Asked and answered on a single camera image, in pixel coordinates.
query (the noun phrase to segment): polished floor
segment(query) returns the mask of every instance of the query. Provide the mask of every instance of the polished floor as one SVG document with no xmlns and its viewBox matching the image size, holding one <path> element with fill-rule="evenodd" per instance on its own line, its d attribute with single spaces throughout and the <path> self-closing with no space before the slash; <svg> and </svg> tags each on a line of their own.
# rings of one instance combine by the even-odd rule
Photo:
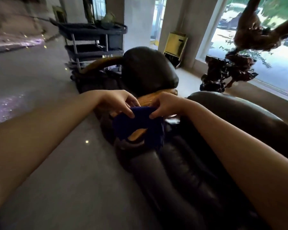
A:
<svg viewBox="0 0 288 230">
<path fill-rule="evenodd" d="M 0 122 L 77 95 L 62 38 L 0 54 Z M 200 79 L 179 69 L 179 94 Z M 88 116 L 0 210 L 1 229 L 160 229 L 137 183 Z"/>
</svg>

